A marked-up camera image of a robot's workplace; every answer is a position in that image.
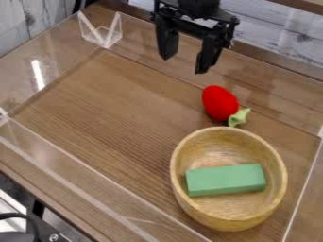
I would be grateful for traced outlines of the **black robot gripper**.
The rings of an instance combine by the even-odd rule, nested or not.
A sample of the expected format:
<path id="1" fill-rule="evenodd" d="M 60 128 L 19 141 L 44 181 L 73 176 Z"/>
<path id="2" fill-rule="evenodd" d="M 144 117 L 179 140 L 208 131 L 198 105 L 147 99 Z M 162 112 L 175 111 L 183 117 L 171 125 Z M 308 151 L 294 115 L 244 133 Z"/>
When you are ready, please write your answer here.
<path id="1" fill-rule="evenodd" d="M 154 0 L 151 19 L 159 55 L 166 61 L 176 54 L 178 31 L 203 38 L 196 55 L 198 74 L 207 73 L 218 63 L 222 49 L 231 46 L 240 24 L 240 19 L 224 11 L 219 3 L 220 0 Z"/>

